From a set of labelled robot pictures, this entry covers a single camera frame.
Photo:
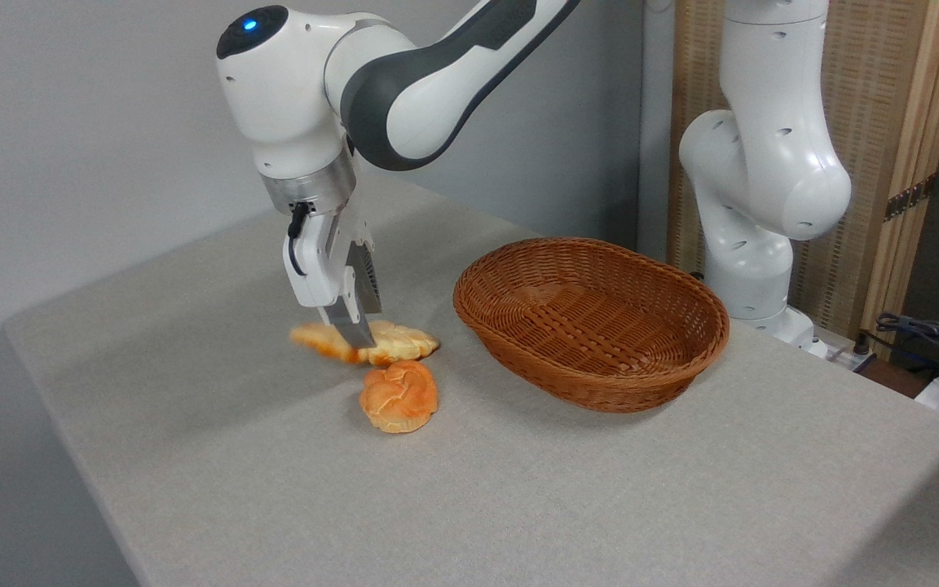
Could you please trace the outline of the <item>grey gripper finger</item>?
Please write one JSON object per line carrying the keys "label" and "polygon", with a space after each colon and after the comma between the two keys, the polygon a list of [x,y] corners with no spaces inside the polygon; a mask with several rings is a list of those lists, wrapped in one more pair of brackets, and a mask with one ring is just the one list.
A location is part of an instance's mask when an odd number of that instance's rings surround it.
{"label": "grey gripper finger", "polygon": [[367,315],[376,315],[377,297],[339,296],[328,306],[318,308],[324,323],[333,326],[350,348],[375,348],[375,337],[370,330]]}
{"label": "grey gripper finger", "polygon": [[381,295],[373,263],[372,250],[368,242],[351,242],[346,257],[346,267],[353,275],[355,307],[361,315],[380,315]]}

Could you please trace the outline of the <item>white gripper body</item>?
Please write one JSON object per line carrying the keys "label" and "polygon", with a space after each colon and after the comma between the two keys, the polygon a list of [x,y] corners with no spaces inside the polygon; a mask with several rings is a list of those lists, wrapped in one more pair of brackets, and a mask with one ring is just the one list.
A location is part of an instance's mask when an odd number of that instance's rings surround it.
{"label": "white gripper body", "polygon": [[368,242],[373,255],[375,244],[357,205],[321,213],[310,204],[291,205],[284,268],[299,304],[320,308],[353,296],[353,272],[346,267],[351,242]]}

